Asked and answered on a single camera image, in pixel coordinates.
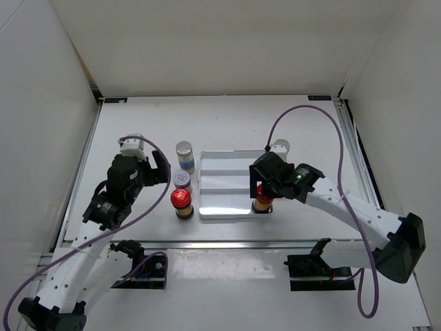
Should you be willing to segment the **red-lid sauce jar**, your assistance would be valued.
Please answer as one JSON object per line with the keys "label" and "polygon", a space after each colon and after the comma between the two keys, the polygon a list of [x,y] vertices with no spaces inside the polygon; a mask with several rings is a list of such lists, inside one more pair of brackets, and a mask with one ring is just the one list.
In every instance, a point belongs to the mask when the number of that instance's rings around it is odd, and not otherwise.
{"label": "red-lid sauce jar", "polygon": [[263,194],[263,185],[257,186],[256,197],[252,203],[252,210],[257,214],[269,214],[272,212],[273,198],[266,197]]}
{"label": "red-lid sauce jar", "polygon": [[194,207],[192,205],[192,196],[189,190],[177,188],[171,193],[171,204],[175,209],[176,216],[179,219],[186,220],[193,216]]}

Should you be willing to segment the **left silver-lid shaker bottle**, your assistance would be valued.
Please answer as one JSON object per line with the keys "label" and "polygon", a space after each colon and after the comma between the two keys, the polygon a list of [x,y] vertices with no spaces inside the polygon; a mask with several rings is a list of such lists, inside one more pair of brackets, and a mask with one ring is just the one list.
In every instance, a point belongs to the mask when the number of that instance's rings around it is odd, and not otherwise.
{"label": "left silver-lid shaker bottle", "polygon": [[176,155],[180,168],[189,174],[193,174],[195,163],[191,143],[189,141],[179,141],[176,144]]}

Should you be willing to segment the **left aluminium rail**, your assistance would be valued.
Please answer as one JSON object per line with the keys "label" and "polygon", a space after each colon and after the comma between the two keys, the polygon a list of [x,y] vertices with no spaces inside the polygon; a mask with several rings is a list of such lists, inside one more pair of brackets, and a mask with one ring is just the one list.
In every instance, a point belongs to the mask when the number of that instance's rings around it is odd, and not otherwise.
{"label": "left aluminium rail", "polygon": [[102,104],[103,104],[102,101],[100,101],[98,103],[98,108],[97,108],[96,114],[94,115],[91,128],[90,128],[90,130],[88,132],[88,137],[86,139],[85,146],[84,146],[84,149],[83,149],[83,152],[82,152],[82,155],[81,155],[81,160],[80,160],[79,166],[77,168],[77,172],[76,172],[76,175],[75,175],[75,178],[74,178],[74,183],[73,183],[72,189],[70,191],[70,196],[69,196],[69,199],[68,199],[68,203],[66,205],[65,212],[63,213],[63,217],[61,219],[61,224],[59,226],[59,230],[57,232],[57,236],[56,236],[56,238],[54,240],[54,243],[49,248],[49,253],[53,253],[55,251],[55,249],[61,247],[63,242],[64,242],[65,234],[66,234],[66,231],[67,231],[67,228],[68,228],[68,224],[69,224],[69,221],[70,221],[70,216],[72,214],[72,209],[74,207],[74,203],[75,203],[76,196],[77,196],[77,193],[78,193],[79,185],[81,183],[81,179],[82,179],[82,176],[83,176],[83,171],[84,171],[84,168],[85,168],[85,164],[86,164],[86,161],[87,161],[87,158],[88,158],[88,155],[89,155],[90,146],[92,144],[92,140],[94,138],[94,133],[96,131],[96,126],[97,126],[97,123],[98,123],[98,120],[99,120],[99,116],[100,116],[100,113],[101,113]]}

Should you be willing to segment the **left white-lid small jar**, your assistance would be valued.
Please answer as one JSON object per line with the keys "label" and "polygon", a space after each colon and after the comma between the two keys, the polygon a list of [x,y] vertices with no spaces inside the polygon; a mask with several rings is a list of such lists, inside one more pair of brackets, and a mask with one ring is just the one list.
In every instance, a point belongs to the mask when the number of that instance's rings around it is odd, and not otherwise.
{"label": "left white-lid small jar", "polygon": [[176,172],[172,177],[172,181],[176,189],[186,189],[192,192],[191,176],[188,172],[184,170]]}

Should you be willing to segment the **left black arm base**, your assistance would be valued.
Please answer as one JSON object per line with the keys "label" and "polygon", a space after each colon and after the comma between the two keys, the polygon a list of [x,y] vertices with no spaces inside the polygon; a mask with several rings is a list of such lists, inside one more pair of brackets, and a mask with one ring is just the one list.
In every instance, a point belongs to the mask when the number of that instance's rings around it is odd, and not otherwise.
{"label": "left black arm base", "polygon": [[122,252],[131,259],[130,271],[112,288],[164,290],[167,287],[169,259],[165,252],[145,254],[145,248],[137,241],[123,240],[110,244],[111,252]]}

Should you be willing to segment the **right silver-lid shaker bottle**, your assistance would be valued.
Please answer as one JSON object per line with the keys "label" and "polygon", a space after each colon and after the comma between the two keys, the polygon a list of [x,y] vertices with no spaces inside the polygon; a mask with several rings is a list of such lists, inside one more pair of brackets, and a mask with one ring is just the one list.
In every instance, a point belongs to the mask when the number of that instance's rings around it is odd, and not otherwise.
{"label": "right silver-lid shaker bottle", "polygon": [[280,144],[280,145],[286,145],[287,149],[290,150],[290,144],[287,140],[285,139],[277,139],[275,140],[272,144]]}

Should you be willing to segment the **white plastic organizer tray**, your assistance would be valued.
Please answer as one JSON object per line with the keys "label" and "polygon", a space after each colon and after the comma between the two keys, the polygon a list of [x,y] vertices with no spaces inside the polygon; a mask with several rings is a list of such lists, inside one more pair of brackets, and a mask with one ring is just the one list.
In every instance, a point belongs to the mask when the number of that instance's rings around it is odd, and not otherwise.
{"label": "white plastic organizer tray", "polygon": [[268,219],[255,213],[249,190],[249,166],[262,150],[203,151],[198,164],[198,213],[205,222]]}

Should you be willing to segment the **left black table label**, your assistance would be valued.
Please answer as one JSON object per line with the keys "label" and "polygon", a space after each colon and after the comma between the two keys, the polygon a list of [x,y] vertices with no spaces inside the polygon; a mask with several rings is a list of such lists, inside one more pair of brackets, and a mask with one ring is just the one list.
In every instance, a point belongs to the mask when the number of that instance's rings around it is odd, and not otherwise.
{"label": "left black table label", "polygon": [[114,98],[105,98],[104,103],[115,103],[115,104],[119,104],[119,103],[127,103],[127,97],[114,97]]}

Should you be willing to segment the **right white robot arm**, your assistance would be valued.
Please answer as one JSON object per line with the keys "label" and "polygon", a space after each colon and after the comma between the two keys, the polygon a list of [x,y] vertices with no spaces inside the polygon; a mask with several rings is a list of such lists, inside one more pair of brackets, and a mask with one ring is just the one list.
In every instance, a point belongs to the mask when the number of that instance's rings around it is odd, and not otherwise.
{"label": "right white robot arm", "polygon": [[295,277],[328,277],[338,268],[369,268],[396,283],[406,283],[426,248],[422,219],[375,207],[339,188],[321,171],[283,161],[266,152],[249,167],[253,199],[297,200],[359,231],[362,240],[321,239],[308,254],[290,255]]}

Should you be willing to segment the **silver-lid shaker bottle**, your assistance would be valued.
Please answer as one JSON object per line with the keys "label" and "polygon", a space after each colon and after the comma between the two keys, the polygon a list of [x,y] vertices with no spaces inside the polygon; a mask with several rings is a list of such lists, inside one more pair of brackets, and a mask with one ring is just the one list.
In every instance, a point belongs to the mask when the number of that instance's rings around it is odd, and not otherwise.
{"label": "silver-lid shaker bottle", "polygon": [[275,140],[272,144],[280,144],[280,145],[286,145],[287,149],[290,150],[290,144],[287,140],[285,139],[277,139]]}
{"label": "silver-lid shaker bottle", "polygon": [[179,141],[176,144],[176,155],[180,168],[189,174],[193,174],[195,163],[191,143],[189,141]]}

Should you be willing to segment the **right aluminium rail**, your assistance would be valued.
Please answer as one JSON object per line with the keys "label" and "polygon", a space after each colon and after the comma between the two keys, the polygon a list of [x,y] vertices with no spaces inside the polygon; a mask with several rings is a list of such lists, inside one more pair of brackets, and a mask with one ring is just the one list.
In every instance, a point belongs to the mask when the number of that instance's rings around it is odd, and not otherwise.
{"label": "right aluminium rail", "polygon": [[379,193],[367,154],[349,108],[349,102],[348,100],[341,99],[337,96],[332,96],[332,100],[345,138],[362,198],[377,208],[383,209],[384,204],[382,197]]}

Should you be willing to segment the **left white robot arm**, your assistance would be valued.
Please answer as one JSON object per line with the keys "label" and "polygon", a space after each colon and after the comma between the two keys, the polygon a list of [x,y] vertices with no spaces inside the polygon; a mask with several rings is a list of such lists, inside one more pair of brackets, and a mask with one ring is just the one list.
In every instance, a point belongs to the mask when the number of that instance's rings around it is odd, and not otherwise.
{"label": "left white robot arm", "polygon": [[32,298],[24,298],[18,311],[33,330],[83,330],[87,315],[111,288],[145,274],[146,266],[164,253],[146,255],[134,240],[110,241],[128,226],[126,219],[145,187],[170,184],[170,164],[153,150],[152,168],[141,148],[122,150],[96,187],[83,214],[83,222],[70,250],[44,267],[54,268],[51,277]]}

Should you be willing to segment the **aluminium rail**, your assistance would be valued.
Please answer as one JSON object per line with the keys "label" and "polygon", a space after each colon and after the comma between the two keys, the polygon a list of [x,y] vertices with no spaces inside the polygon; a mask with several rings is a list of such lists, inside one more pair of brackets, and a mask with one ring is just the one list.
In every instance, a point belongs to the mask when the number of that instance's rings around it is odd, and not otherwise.
{"label": "aluminium rail", "polygon": [[332,100],[345,138],[362,198],[377,208],[383,209],[384,204],[382,197],[379,193],[367,154],[349,108],[349,102],[348,100],[341,99],[337,96],[332,96]]}
{"label": "aluminium rail", "polygon": [[66,231],[67,231],[67,228],[68,228],[68,224],[69,224],[69,221],[70,221],[70,216],[72,214],[72,209],[74,207],[74,203],[75,203],[76,196],[77,196],[77,193],[78,193],[79,185],[81,183],[81,179],[82,179],[82,176],[83,176],[83,171],[84,171],[84,168],[85,168],[85,164],[86,164],[86,161],[87,161],[87,158],[88,158],[88,155],[89,155],[90,146],[92,144],[92,140],[94,138],[94,133],[96,131],[96,126],[97,126],[97,123],[98,123],[98,120],[99,120],[99,116],[100,116],[100,113],[101,113],[102,104],[103,104],[102,101],[100,101],[98,103],[98,108],[97,108],[96,114],[94,115],[91,128],[90,128],[90,130],[88,132],[88,137],[86,139],[85,146],[84,146],[84,149],[83,149],[83,152],[82,152],[82,155],[81,155],[81,160],[80,160],[79,166],[77,168],[77,172],[76,172],[76,175],[75,175],[75,178],[74,178],[74,183],[73,183],[72,189],[70,191],[70,196],[69,196],[69,199],[68,199],[68,203],[66,205],[65,212],[63,213],[63,217],[61,219],[61,224],[59,226],[59,230],[57,232],[57,236],[56,236],[56,238],[54,240],[54,243],[49,248],[49,253],[53,253],[55,251],[55,249],[61,247],[63,242],[64,242],[65,234],[66,234]]}
{"label": "aluminium rail", "polygon": [[318,240],[276,240],[276,241],[141,241],[148,250],[166,249],[307,249],[313,248]]}

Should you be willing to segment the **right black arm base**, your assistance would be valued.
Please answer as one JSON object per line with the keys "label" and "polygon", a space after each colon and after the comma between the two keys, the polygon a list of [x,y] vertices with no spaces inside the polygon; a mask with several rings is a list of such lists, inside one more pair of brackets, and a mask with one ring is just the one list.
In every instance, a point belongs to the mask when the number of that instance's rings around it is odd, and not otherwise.
{"label": "right black arm base", "polygon": [[283,262],[288,268],[292,292],[326,292],[355,290],[355,276],[350,267],[332,268],[321,255],[331,239],[321,239],[308,254],[291,254]]}

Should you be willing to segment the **right black table label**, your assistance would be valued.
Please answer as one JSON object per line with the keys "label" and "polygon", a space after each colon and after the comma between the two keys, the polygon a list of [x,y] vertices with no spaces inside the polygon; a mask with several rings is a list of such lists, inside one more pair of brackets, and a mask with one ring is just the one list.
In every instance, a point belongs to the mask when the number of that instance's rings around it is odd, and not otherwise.
{"label": "right black table label", "polygon": [[330,95],[308,95],[309,101],[331,101],[332,97]]}

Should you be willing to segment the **black table label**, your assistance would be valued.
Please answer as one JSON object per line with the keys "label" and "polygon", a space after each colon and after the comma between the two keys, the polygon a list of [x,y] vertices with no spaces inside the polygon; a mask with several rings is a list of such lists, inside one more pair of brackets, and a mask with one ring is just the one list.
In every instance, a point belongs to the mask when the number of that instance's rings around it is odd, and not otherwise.
{"label": "black table label", "polygon": [[115,104],[119,104],[119,103],[127,103],[127,97],[114,97],[114,98],[105,98],[104,103],[115,103]]}
{"label": "black table label", "polygon": [[330,95],[308,95],[309,101],[331,101],[332,97]]}

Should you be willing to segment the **front aluminium rail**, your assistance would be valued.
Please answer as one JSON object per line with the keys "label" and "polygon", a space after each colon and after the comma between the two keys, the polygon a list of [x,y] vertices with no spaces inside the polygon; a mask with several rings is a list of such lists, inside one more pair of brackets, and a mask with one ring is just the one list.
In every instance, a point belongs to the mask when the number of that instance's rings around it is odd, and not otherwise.
{"label": "front aluminium rail", "polygon": [[166,249],[307,249],[313,248],[318,240],[276,240],[276,241],[141,241],[148,250]]}

